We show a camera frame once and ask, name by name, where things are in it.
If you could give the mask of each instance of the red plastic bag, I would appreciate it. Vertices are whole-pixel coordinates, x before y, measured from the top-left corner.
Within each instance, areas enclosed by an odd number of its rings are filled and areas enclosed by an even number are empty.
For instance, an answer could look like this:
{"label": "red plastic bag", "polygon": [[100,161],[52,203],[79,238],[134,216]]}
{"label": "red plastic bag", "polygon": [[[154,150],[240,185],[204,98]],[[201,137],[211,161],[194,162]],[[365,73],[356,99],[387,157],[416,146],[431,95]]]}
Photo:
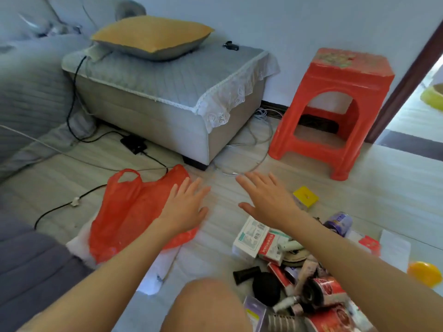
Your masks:
{"label": "red plastic bag", "polygon": [[[124,173],[137,175],[133,181],[118,182]],[[89,247],[97,263],[108,261],[147,229],[159,217],[174,184],[189,177],[182,165],[176,165],[154,182],[142,182],[132,169],[122,170],[108,180],[102,207],[91,225]],[[197,228],[175,236],[163,249],[174,248],[192,240]]]}

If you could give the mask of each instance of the black cable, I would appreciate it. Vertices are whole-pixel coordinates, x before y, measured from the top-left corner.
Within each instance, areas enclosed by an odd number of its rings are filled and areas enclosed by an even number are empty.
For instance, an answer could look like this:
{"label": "black cable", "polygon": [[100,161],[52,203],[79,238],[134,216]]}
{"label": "black cable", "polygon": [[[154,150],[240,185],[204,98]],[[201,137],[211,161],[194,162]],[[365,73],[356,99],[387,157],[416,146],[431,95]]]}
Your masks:
{"label": "black cable", "polygon": [[71,133],[72,136],[74,136],[75,139],[77,139],[79,142],[83,142],[83,143],[92,143],[92,142],[98,141],[98,140],[101,139],[103,136],[108,135],[108,134],[110,134],[110,133],[117,133],[117,134],[119,134],[121,137],[125,137],[125,135],[123,135],[122,133],[119,133],[118,131],[112,130],[112,131],[108,131],[107,133],[104,133],[103,135],[100,135],[100,136],[97,137],[96,139],[93,139],[93,140],[86,140],[86,139],[88,139],[89,137],[85,137],[85,138],[81,139],[81,138],[79,138],[76,134],[74,134],[74,132],[72,131],[72,128],[71,128],[71,125],[70,125],[70,122],[69,122],[69,118],[71,117],[72,111],[74,110],[75,99],[76,99],[76,97],[77,97],[77,87],[76,87],[77,75],[78,75],[78,72],[79,72],[79,70],[80,70],[81,65],[82,65],[83,62],[86,60],[86,58],[87,58],[87,56],[84,56],[84,57],[82,58],[82,60],[80,61],[80,64],[78,64],[77,69],[75,70],[75,73],[74,73],[74,79],[73,79],[73,81],[72,81],[72,101],[71,101],[71,107],[70,107],[69,112],[68,112],[68,116],[67,116],[67,118],[66,118],[66,125],[68,126],[69,133]]}
{"label": "black cable", "polygon": [[149,156],[147,153],[145,153],[144,151],[141,152],[143,155],[145,155],[146,157],[149,157],[150,159],[156,161],[158,164],[160,164],[161,166],[164,166],[166,168],[166,173],[169,172],[169,169],[166,165],[164,165],[162,162],[160,162],[158,159],[153,158],[152,156]]}
{"label": "black cable", "polygon": [[[93,188],[92,190],[89,190],[88,192],[86,192],[86,193],[82,194],[80,197],[78,197],[78,200],[81,200],[81,198],[83,198],[84,196],[87,196],[87,195],[90,194],[91,192],[94,192],[95,190],[98,190],[98,189],[100,189],[100,188],[103,188],[103,187],[105,187],[106,185],[107,185],[107,184],[103,184],[103,185],[100,185],[100,186],[97,186],[97,187]],[[56,208],[53,208],[52,210],[49,210],[48,212],[43,213],[43,214],[37,219],[36,223],[34,224],[34,230],[37,229],[37,225],[39,224],[40,220],[41,220],[45,215],[51,213],[52,211],[58,210],[59,208],[62,208],[62,207],[64,207],[64,206],[71,205],[71,203],[72,203],[72,201],[69,202],[69,203],[63,204],[63,205],[61,205],[61,206],[58,206],[58,207],[56,207]]]}

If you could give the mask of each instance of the clutter pile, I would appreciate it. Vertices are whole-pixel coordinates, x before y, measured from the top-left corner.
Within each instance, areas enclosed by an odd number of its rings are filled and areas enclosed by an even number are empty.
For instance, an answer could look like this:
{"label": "clutter pile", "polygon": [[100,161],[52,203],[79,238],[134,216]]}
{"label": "clutter pile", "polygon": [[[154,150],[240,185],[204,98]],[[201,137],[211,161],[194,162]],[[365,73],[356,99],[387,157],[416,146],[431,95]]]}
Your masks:
{"label": "clutter pile", "polygon": [[[294,199],[305,210],[318,201],[307,187],[295,191]],[[352,231],[352,223],[348,214],[338,212],[324,226],[380,256],[379,242]],[[247,296],[244,307],[254,332],[366,332],[374,328],[333,275],[286,234],[249,217],[233,252],[250,262],[256,257],[268,262],[269,272],[252,267],[233,273],[237,285],[253,279],[254,297]],[[282,289],[286,297],[280,300]]]}

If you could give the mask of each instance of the sofa armrest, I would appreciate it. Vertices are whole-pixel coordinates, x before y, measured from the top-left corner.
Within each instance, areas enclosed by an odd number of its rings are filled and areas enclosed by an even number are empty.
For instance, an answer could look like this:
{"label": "sofa armrest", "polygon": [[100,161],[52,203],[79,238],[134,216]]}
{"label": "sofa armrest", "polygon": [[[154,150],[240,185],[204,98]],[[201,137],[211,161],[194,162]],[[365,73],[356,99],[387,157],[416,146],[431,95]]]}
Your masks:
{"label": "sofa armrest", "polygon": [[58,18],[80,25],[91,36],[100,28],[122,18],[145,15],[145,8],[133,0],[48,0]]}

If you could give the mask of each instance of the yellow pillow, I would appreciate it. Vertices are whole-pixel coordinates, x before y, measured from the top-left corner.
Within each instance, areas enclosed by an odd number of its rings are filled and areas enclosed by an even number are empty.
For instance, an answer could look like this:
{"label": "yellow pillow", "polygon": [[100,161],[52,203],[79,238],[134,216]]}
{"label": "yellow pillow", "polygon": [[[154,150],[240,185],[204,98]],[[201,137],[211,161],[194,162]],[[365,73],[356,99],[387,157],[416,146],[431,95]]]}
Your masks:
{"label": "yellow pillow", "polygon": [[165,61],[196,49],[213,31],[197,22],[145,15],[114,22],[91,39],[113,50]]}

